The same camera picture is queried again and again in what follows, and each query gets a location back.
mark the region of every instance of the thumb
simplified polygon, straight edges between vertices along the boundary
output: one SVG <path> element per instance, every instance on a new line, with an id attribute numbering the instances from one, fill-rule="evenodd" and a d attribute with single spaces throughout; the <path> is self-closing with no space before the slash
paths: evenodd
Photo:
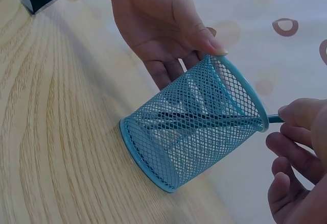
<path id="1" fill-rule="evenodd" d="M 172 9 L 177 25 L 195 50 L 211 55 L 227 55 L 228 51 L 203 24 L 193 0 L 173 0 Z"/>
<path id="2" fill-rule="evenodd" d="M 311 130 L 317 116 L 326 107 L 327 100 L 300 98 L 281 107 L 278 114 L 286 123 Z"/>

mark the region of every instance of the fingernail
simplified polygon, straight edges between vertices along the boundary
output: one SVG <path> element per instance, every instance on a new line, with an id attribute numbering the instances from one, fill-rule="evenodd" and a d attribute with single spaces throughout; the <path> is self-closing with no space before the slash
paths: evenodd
<path id="1" fill-rule="evenodd" d="M 221 44 L 218 42 L 215 37 L 210 38 L 210 44 L 211 46 L 216 49 L 216 55 L 218 56 L 226 56 L 228 54 L 228 51 L 221 46 Z"/>
<path id="2" fill-rule="evenodd" d="M 287 106 L 282 106 L 278 109 L 278 114 L 282 113 Z"/>

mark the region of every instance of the hand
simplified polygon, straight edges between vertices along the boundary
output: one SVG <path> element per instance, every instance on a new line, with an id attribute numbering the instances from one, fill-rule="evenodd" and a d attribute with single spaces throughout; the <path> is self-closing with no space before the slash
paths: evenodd
<path id="1" fill-rule="evenodd" d="M 298 99 L 278 113 L 285 124 L 266 140 L 278 155 L 268 191 L 273 218 L 277 224 L 327 223 L 327 100 Z M 291 166 L 315 185 L 312 191 L 304 188 Z"/>
<path id="2" fill-rule="evenodd" d="M 116 25 L 159 89 L 201 59 L 226 55 L 197 14 L 192 0 L 111 0 Z"/>

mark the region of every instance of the metal mesh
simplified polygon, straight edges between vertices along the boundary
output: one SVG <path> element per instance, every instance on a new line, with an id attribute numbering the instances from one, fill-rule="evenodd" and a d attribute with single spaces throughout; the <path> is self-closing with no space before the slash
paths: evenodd
<path id="1" fill-rule="evenodd" d="M 168 192 L 262 129 L 256 104 L 214 56 L 206 56 L 121 121 L 124 141 L 135 161 Z"/>

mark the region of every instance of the wood grain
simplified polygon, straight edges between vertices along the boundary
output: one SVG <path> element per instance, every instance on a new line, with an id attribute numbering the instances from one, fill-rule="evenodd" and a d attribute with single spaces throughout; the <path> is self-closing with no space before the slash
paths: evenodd
<path id="1" fill-rule="evenodd" d="M 168 194 L 134 163 L 118 122 L 157 90 L 89 9 L 0 12 L 0 223 L 234 223 L 206 178 Z"/>

